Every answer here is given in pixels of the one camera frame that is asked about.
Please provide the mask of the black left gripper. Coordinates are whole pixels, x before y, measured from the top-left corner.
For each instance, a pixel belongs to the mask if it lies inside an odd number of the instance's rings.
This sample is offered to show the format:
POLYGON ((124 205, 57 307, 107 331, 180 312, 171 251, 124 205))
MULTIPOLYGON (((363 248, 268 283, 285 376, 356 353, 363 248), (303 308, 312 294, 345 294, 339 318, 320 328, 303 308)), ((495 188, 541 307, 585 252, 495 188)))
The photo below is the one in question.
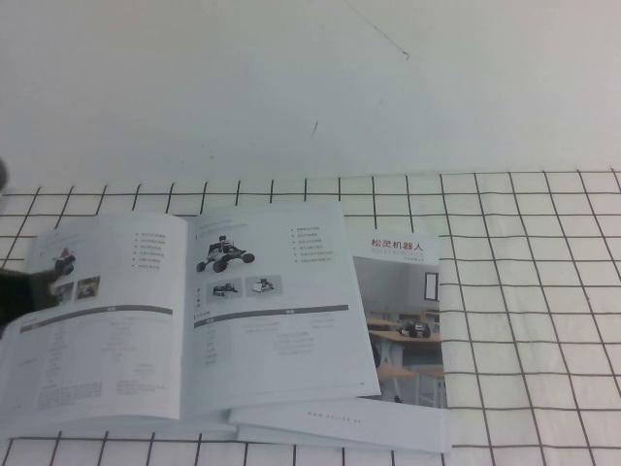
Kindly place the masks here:
POLYGON ((58 278, 55 270, 25 274, 1 270, 0 312, 1 326, 13 320, 52 307, 51 288, 58 278))

